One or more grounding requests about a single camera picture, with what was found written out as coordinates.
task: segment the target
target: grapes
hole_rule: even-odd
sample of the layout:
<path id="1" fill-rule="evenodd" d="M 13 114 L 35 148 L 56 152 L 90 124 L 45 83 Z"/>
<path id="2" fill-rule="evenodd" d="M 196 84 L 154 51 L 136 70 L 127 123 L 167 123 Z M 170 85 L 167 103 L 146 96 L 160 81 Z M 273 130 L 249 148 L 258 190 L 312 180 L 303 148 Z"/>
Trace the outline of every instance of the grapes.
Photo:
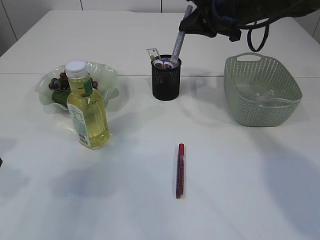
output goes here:
<path id="1" fill-rule="evenodd" d="M 59 80 L 58 80 L 58 79 L 55 79 L 55 80 L 53 81 L 53 85 L 54 85 L 55 89 L 59 88 Z"/>
<path id="2" fill-rule="evenodd" d="M 61 72 L 59 76 L 60 76 L 61 79 L 67 79 L 68 80 L 67 74 L 65 72 Z"/>
<path id="3" fill-rule="evenodd" d="M 52 82 L 49 83 L 49 89 L 51 89 L 51 90 L 55 90 L 56 89 L 55 85 L 53 85 Z"/>
<path id="4" fill-rule="evenodd" d="M 52 79 L 51 79 L 51 84 L 55 84 L 55 80 L 58 80 L 58 79 L 57 79 L 57 78 L 55 78 L 55 77 L 54 77 L 54 78 L 52 78 Z"/>
<path id="5" fill-rule="evenodd" d="M 98 82 L 97 82 L 97 81 L 93 81 L 93 82 L 92 82 L 92 87 L 93 87 L 94 89 L 98 89 Z"/>
<path id="6" fill-rule="evenodd" d="M 57 91 L 66 91 L 66 90 L 70 90 L 70 84 L 68 81 L 68 77 L 66 74 L 66 71 L 61 72 L 59 74 L 59 79 L 57 79 L 56 77 L 51 79 L 51 82 L 49 83 L 48 87 L 51 90 L 57 90 Z M 98 82 L 94 81 L 92 79 L 92 77 L 90 77 L 90 81 L 92 83 L 92 87 L 95 89 L 98 89 Z"/>

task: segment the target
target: black cable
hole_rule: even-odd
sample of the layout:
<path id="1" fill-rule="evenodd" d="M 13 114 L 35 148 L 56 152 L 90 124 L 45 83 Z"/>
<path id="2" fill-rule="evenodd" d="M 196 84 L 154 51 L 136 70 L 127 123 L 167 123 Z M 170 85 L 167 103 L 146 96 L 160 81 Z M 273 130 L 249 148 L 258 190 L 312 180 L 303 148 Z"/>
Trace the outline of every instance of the black cable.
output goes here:
<path id="1" fill-rule="evenodd" d="M 253 44 L 252 44 L 251 34 L 252 34 L 253 29 L 250 29 L 250 30 L 249 30 L 246 39 L 247 39 L 247 42 L 248 42 L 248 46 L 249 46 L 249 48 L 250 48 L 250 50 L 251 50 L 252 52 L 254 52 L 254 53 L 260 52 L 261 49 L 265 46 L 266 41 L 267 41 L 267 39 L 268 39 L 268 37 L 269 37 L 269 29 L 270 29 L 270 25 L 265 26 L 265 30 L 264 30 L 264 35 L 263 35 L 262 42 L 261 42 L 260 46 L 259 46 L 257 49 L 255 49 L 254 46 L 253 46 Z"/>
<path id="2" fill-rule="evenodd" d="M 303 2 L 304 2 L 304 0 L 297 1 L 296 3 L 294 3 L 293 5 L 288 7 L 287 9 L 281 11 L 277 16 L 270 17 L 268 20 L 261 22 L 259 24 L 237 25 L 237 27 L 242 30 L 253 30 L 253 29 L 260 29 L 260 28 L 266 27 L 267 25 L 270 25 L 270 24 L 274 23 L 275 21 L 278 21 L 279 19 L 283 18 L 287 13 L 289 13 L 292 9 L 298 7 Z"/>

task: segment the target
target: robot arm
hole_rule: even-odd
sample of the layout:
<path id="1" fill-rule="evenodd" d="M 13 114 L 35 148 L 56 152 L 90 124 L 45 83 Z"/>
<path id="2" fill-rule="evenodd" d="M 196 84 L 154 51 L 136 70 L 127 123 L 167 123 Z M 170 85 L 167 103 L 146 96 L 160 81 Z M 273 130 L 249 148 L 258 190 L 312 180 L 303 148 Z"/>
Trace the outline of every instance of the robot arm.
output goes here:
<path id="1" fill-rule="evenodd" d="M 269 25 L 281 18 L 302 17 L 320 9 L 320 0 L 192 0 L 192 2 L 197 8 L 181 21 L 179 30 L 186 34 L 198 34 L 210 38 L 222 34 L 228 36 L 231 42 L 240 40 L 241 30 L 252 31 L 267 27 L 266 32 L 267 30 L 269 32 Z"/>

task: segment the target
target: mesh pencil cup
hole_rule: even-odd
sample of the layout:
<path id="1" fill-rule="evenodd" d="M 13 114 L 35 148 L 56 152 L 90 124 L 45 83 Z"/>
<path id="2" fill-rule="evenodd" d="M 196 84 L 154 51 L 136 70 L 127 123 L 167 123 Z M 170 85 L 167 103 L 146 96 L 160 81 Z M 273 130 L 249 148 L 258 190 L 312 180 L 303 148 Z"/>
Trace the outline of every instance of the mesh pencil cup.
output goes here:
<path id="1" fill-rule="evenodd" d="M 170 60 L 171 55 L 161 55 L 162 60 Z M 161 69 L 153 65 L 152 70 L 152 94 L 161 101 L 170 101 L 179 96 L 181 60 L 172 69 Z"/>

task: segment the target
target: white wall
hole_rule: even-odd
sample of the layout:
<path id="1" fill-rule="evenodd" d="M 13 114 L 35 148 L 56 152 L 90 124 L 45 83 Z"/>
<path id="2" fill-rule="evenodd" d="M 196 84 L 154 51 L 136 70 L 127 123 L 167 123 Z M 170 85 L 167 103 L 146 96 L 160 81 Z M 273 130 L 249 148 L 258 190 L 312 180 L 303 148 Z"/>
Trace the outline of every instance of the white wall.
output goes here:
<path id="1" fill-rule="evenodd" d="M 2 0 L 17 38 L 50 10 L 81 10 L 80 0 Z"/>
<path id="2" fill-rule="evenodd" d="M 82 0 L 83 10 L 161 12 L 161 0 Z"/>
<path id="3" fill-rule="evenodd" d="M 190 2 L 186 0 L 162 0 L 162 11 L 164 13 L 184 13 Z M 317 24 L 320 19 L 320 10 L 307 16 L 296 17 L 295 20 L 311 35 L 315 34 Z M 317 36 L 314 36 L 320 43 L 320 29 L 317 30 Z"/>
<path id="4" fill-rule="evenodd" d="M 320 19 L 320 10 L 315 11 L 307 16 L 296 17 L 295 20 L 311 35 L 313 36 Z"/>
<path id="5" fill-rule="evenodd" d="M 133 12 L 182 13 L 186 0 L 0 0 L 0 55 L 21 38 L 50 10 L 127 10 Z M 320 43 L 316 30 L 320 11 L 297 18 L 297 22 Z"/>
<path id="6" fill-rule="evenodd" d="M 315 29 L 313 38 L 320 44 L 320 24 L 318 24 L 317 28 Z"/>
<path id="7" fill-rule="evenodd" d="M 5 9 L 0 2 L 0 56 L 16 41 L 14 31 L 10 26 Z"/>

